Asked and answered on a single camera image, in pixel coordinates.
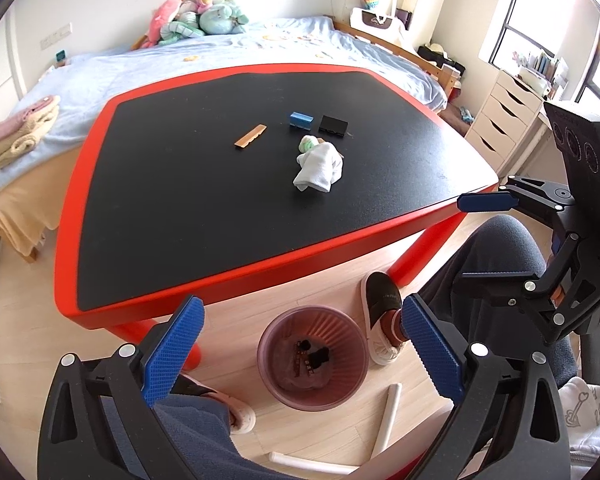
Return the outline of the white sock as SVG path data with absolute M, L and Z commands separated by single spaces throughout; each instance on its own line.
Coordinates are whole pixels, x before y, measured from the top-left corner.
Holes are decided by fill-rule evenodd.
M 343 158 L 328 142 L 319 143 L 297 157 L 300 170 L 294 178 L 294 186 L 300 192 L 313 188 L 329 193 L 332 185 L 342 176 Z

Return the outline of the green white yarn ball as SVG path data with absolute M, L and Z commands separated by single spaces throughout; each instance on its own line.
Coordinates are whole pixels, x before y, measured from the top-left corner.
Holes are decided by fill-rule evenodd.
M 298 149 L 301 154 L 304 154 L 311 151 L 312 148 L 316 148 L 317 145 L 320 145 L 321 143 L 323 143 L 322 139 L 307 134 L 306 136 L 302 136 Z

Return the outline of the blue metal clip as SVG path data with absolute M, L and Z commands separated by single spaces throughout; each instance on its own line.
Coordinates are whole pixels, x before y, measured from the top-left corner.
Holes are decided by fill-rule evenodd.
M 310 131 L 314 118 L 300 112 L 292 112 L 289 116 L 289 125 L 292 128 Z

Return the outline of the wooden stick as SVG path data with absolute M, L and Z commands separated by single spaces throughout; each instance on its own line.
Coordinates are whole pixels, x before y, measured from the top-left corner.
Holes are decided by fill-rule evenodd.
M 240 150 L 243 150 L 250 143 L 252 143 L 254 140 L 256 140 L 262 133 L 264 133 L 265 130 L 266 130 L 266 125 L 262 125 L 262 124 L 256 125 L 252 129 L 250 129 L 247 133 L 245 133 L 243 136 L 241 136 L 234 143 L 234 147 L 239 148 Z

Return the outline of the pink trash bin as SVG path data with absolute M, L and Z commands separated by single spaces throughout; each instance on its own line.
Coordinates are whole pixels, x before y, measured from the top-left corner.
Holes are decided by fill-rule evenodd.
M 304 412 L 331 410 L 361 388 L 368 371 L 366 339 L 340 310 L 291 309 L 268 324 L 257 350 L 257 366 L 268 392 Z

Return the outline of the left slipper shoe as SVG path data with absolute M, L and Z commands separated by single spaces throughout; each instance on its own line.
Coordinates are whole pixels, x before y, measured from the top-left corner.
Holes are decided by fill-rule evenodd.
M 184 394 L 205 396 L 225 405 L 230 413 L 228 417 L 230 418 L 231 434 L 249 434 L 256 426 L 257 415 L 254 409 L 247 403 L 234 398 L 234 396 L 229 396 L 201 382 L 196 382 L 196 380 L 186 375 L 178 376 L 176 383 L 184 388 Z

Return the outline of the slipper shoe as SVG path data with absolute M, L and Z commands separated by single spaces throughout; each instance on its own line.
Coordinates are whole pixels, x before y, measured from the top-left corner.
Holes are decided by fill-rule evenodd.
M 387 274 L 375 271 L 363 278 L 361 298 L 370 358 L 377 365 L 390 365 L 408 341 L 401 324 L 400 290 Z
M 231 434 L 249 434 L 256 426 L 257 415 L 254 409 L 247 403 L 234 398 L 234 396 L 229 396 L 201 382 L 196 382 L 196 380 L 186 375 L 178 376 L 176 383 L 184 388 L 184 394 L 205 396 L 225 405 L 230 413 L 228 417 L 230 418 Z

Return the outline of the white drawer cabinet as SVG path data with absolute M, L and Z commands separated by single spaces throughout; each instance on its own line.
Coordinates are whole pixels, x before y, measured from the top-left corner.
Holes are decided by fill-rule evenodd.
M 502 176 L 522 150 L 542 103 L 528 84 L 500 70 L 465 140 Z

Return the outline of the right slipper shoe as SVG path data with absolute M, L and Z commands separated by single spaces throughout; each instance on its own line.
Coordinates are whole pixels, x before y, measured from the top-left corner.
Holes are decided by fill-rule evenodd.
M 400 290 L 387 274 L 375 271 L 363 278 L 361 298 L 370 358 L 377 365 L 390 365 L 408 341 L 401 324 Z

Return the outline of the red table with black top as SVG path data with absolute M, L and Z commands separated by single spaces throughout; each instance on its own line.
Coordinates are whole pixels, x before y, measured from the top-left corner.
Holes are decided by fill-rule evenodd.
M 310 131 L 289 116 L 314 118 Z M 319 133 L 324 115 L 348 123 Z M 246 148 L 234 143 L 256 125 Z M 329 193 L 300 192 L 302 136 L 343 158 Z M 62 210 L 55 304 L 139 341 L 189 295 L 206 304 L 284 284 L 418 236 L 409 283 L 460 223 L 457 197 L 498 176 L 436 113 L 362 68 L 276 65 L 105 106 Z

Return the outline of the bed with blue sheet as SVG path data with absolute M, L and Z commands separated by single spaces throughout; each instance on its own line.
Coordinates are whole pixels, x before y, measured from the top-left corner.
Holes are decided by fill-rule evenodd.
M 1 120 L 44 96 L 60 96 L 59 115 L 38 146 L 0 169 L 0 237 L 32 260 L 47 231 L 56 230 L 79 150 L 105 106 L 213 76 L 245 75 L 276 65 L 359 67 L 406 91 L 435 113 L 449 92 L 434 66 L 410 51 L 365 40 L 327 16 L 278 18 L 238 35 L 204 36 L 140 50 L 80 54 L 49 70 Z

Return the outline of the white tote bag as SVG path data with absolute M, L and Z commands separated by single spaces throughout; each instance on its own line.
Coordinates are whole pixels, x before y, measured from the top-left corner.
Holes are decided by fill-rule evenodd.
M 350 12 L 349 24 L 361 32 L 400 46 L 405 28 L 396 16 L 396 10 L 396 0 L 379 0 L 370 9 L 357 6 Z

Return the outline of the folded towels stack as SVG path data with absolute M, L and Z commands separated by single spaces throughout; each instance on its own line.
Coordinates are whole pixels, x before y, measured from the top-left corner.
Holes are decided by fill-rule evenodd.
M 60 96 L 44 96 L 0 122 L 0 169 L 33 151 L 59 115 Z

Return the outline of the teal plush toy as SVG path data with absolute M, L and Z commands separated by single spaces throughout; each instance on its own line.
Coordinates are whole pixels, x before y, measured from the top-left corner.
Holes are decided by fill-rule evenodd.
M 158 29 L 158 44 L 207 35 L 242 34 L 249 18 L 234 0 L 182 0 Z

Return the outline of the pink plush toy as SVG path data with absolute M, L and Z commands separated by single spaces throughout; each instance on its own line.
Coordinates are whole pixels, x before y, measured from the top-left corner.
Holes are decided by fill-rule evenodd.
M 169 25 L 178 14 L 183 0 L 166 0 L 152 14 L 147 32 L 144 39 L 138 46 L 140 49 L 150 48 L 158 44 L 161 40 L 161 29 L 163 26 Z

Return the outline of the white chair frame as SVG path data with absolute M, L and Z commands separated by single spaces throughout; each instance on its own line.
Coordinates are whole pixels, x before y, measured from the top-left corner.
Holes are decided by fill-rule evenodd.
M 330 444 L 327 449 L 332 452 L 342 451 L 349 456 L 352 453 L 352 448 L 358 448 L 355 451 L 356 456 L 363 456 L 366 462 L 384 452 L 389 447 L 391 431 L 396 422 L 396 414 L 399 411 L 402 388 L 403 386 L 400 382 L 388 385 L 387 391 L 384 394 L 384 411 L 382 412 L 380 422 L 376 425 L 377 434 L 371 451 L 368 450 L 368 444 L 362 437 L 361 431 L 358 431 L 355 426 L 344 428 L 342 425 L 337 425 L 336 429 L 329 430 L 329 434 L 336 438 L 336 443 Z M 322 460 L 314 460 L 313 458 L 299 457 L 277 451 L 269 452 L 266 457 L 271 464 L 275 464 L 276 466 L 282 466 L 295 471 L 312 472 L 312 474 L 329 474 L 336 477 L 345 477 L 348 474 L 353 474 L 361 467 L 360 464 L 347 465 L 325 462 L 325 458 L 327 457 L 326 452 L 321 455 Z

